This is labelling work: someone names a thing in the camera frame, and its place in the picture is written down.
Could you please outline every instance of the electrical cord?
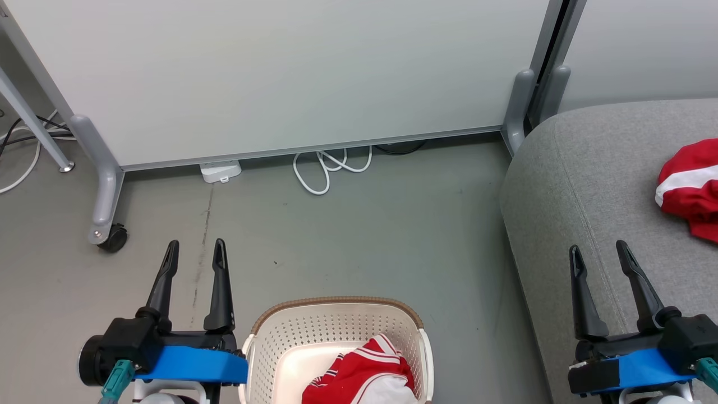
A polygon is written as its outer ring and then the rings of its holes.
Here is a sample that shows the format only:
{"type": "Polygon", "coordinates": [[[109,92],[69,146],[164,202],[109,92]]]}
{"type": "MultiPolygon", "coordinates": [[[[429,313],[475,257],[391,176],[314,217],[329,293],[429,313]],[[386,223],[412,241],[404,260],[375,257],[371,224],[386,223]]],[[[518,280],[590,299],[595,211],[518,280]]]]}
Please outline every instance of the electrical cord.
{"type": "Polygon", "coordinates": [[[297,169],[297,159],[301,155],[301,153],[297,153],[294,155],[294,161],[292,162],[292,167],[294,168],[294,174],[297,175],[297,180],[302,184],[304,189],[308,190],[310,193],[313,193],[315,195],[324,195],[329,191],[329,172],[336,172],[341,169],[349,170],[352,173],[361,173],[363,171],[366,171],[367,168],[369,168],[369,164],[371,164],[371,146],[369,147],[369,157],[366,160],[366,164],[362,168],[353,168],[346,165],[347,162],[347,150],[342,149],[344,152],[344,158],[342,161],[339,161],[335,159],[332,155],[327,154],[326,152],[316,152],[317,153],[317,159],[319,159],[319,164],[322,166],[322,171],[324,172],[324,179],[326,182],[326,186],[323,190],[315,190],[310,188],[307,183],[305,183],[304,178],[299,174],[299,170],[297,169]],[[329,158],[329,160],[333,161],[337,166],[336,167],[327,167],[327,163],[324,161],[324,157],[329,158]]]}
{"type": "MultiPolygon", "coordinates": [[[[66,137],[67,135],[72,135],[72,133],[69,132],[70,129],[69,129],[68,127],[63,126],[62,123],[61,123],[61,124],[56,124],[56,123],[54,123],[54,122],[52,121],[52,118],[54,118],[55,115],[57,115],[57,109],[55,109],[55,111],[53,111],[52,114],[50,114],[50,116],[49,116],[48,119],[42,118],[41,116],[38,116],[37,118],[38,118],[39,120],[45,122],[45,125],[44,125],[45,128],[47,128],[47,125],[52,125],[52,126],[55,127],[55,128],[53,128],[53,129],[48,129],[48,130],[47,130],[47,131],[50,133],[50,136],[51,136],[53,139],[58,139],[58,140],[76,140],[74,137],[66,137]]],[[[17,120],[12,124],[12,126],[10,127],[10,130],[7,131],[7,134],[5,134],[5,136],[2,137],[2,144],[0,144],[0,155],[2,155],[2,152],[5,150],[5,146],[7,146],[8,144],[14,144],[14,143],[18,143],[18,142],[25,142],[25,141],[31,140],[31,139],[37,140],[36,137],[23,137],[23,138],[21,138],[21,139],[16,139],[16,140],[12,140],[12,141],[9,140],[9,139],[10,139],[10,136],[11,136],[15,131],[27,130],[27,131],[30,131],[30,132],[31,132],[31,130],[30,130],[29,127],[18,127],[18,126],[17,126],[21,121],[22,121],[22,119],[17,119],[17,120]]],[[[35,165],[37,164],[37,161],[38,161],[38,159],[39,159],[39,157],[40,157],[40,148],[41,148],[41,144],[40,144],[40,142],[37,142],[37,146],[35,147],[35,156],[33,157],[32,162],[30,163],[30,166],[29,166],[29,168],[27,169],[27,171],[25,171],[25,173],[24,173],[23,175],[21,175],[20,178],[18,178],[14,183],[8,185],[8,186],[5,187],[5,188],[0,189],[0,194],[5,193],[5,192],[7,192],[7,191],[9,191],[9,190],[11,190],[11,189],[17,187],[18,185],[20,185],[20,183],[21,183],[22,181],[25,180],[25,178],[27,178],[28,175],[30,175],[30,173],[31,173],[32,170],[35,168],[35,165]]]]}
{"type": "Polygon", "coordinates": [[[428,142],[428,140],[424,140],[423,142],[419,143],[417,146],[412,147],[412,148],[409,149],[409,150],[404,150],[404,151],[389,150],[389,149],[386,149],[386,148],[384,148],[384,147],[382,147],[382,146],[377,146],[377,145],[375,145],[374,147],[375,147],[377,150],[380,150],[381,152],[386,153],[387,155],[403,156],[403,155],[409,155],[409,154],[411,154],[411,153],[413,153],[413,152],[415,152],[415,151],[421,149],[421,148],[426,144],[426,142],[428,142]]]}

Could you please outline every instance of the metal stand leg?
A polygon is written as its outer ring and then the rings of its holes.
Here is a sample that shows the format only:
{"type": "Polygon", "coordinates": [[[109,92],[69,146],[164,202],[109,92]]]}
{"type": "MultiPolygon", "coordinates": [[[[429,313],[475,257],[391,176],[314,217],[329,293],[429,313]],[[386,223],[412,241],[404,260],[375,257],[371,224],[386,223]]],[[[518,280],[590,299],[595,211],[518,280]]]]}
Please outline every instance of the metal stand leg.
{"type": "Polygon", "coordinates": [[[561,99],[564,97],[564,91],[569,83],[570,76],[571,68],[568,66],[560,65],[551,70],[546,87],[539,95],[538,108],[536,109],[538,111],[537,124],[559,113],[561,99]]]}
{"type": "Polygon", "coordinates": [[[523,133],[523,118],[526,116],[528,102],[531,100],[532,93],[533,70],[526,69],[518,72],[516,79],[513,81],[511,97],[508,99],[508,107],[506,107],[506,115],[501,127],[501,136],[506,142],[506,147],[508,147],[511,157],[513,157],[526,137],[523,133]]]}
{"type": "Polygon", "coordinates": [[[92,121],[83,115],[70,118],[75,136],[82,142],[85,151],[95,163],[98,176],[97,200],[92,215],[93,225],[88,239],[91,244],[101,244],[112,237],[112,218],[115,216],[117,200],[125,173],[115,161],[92,121]]]}
{"type": "Polygon", "coordinates": [[[75,163],[69,161],[67,157],[65,157],[55,141],[51,138],[50,134],[47,133],[45,127],[42,126],[40,121],[35,117],[35,114],[32,112],[29,105],[27,105],[27,102],[25,102],[20,95],[20,92],[10,82],[10,78],[1,68],[0,93],[7,98],[7,101],[10,105],[12,105],[15,111],[17,111],[17,114],[20,115],[22,120],[25,121],[27,127],[32,130],[32,133],[35,135],[37,140],[42,143],[42,146],[45,147],[50,156],[52,156],[52,159],[60,166],[60,172],[66,173],[72,170],[72,168],[75,167],[75,163]]]}

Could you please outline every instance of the gray fabric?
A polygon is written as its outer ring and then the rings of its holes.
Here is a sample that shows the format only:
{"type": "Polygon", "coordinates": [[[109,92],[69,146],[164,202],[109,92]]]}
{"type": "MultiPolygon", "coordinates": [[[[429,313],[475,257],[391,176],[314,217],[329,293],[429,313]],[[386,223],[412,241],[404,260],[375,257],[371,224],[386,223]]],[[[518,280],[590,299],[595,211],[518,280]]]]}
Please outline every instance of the gray fabric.
{"type": "MultiPolygon", "coordinates": [[[[569,247],[578,244],[597,310],[613,334],[638,318],[615,242],[625,240],[663,304],[718,320],[718,245],[691,237],[654,201],[663,164],[718,137],[718,100],[596,106],[539,125],[513,159],[500,195],[528,309],[556,404],[594,403],[569,391],[574,360],[569,247]]],[[[703,403],[718,403],[698,383],[703,403]]]]}

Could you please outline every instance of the black wheel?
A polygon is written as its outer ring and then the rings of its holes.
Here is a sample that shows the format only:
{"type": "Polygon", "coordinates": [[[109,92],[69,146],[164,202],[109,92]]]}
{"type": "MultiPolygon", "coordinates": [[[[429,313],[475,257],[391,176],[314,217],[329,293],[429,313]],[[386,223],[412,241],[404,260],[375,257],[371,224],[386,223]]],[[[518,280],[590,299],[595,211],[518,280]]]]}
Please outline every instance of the black wheel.
{"type": "Polygon", "coordinates": [[[97,247],[107,252],[117,252],[125,246],[127,242],[127,229],[125,226],[115,223],[110,227],[110,234],[107,240],[98,244],[97,247]]]}

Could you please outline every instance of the clothing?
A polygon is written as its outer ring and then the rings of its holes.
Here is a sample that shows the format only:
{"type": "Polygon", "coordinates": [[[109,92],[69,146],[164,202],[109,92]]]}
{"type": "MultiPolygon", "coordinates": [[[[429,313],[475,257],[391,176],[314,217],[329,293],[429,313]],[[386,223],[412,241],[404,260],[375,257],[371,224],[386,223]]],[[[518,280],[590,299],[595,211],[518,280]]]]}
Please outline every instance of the clothing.
{"type": "Polygon", "coordinates": [[[384,334],[340,354],[302,394],[302,404],[416,404],[414,376],[384,334]]]}
{"type": "Polygon", "coordinates": [[[718,139],[682,147],[663,166],[656,203],[688,219],[694,236],[718,243],[718,139]]]}

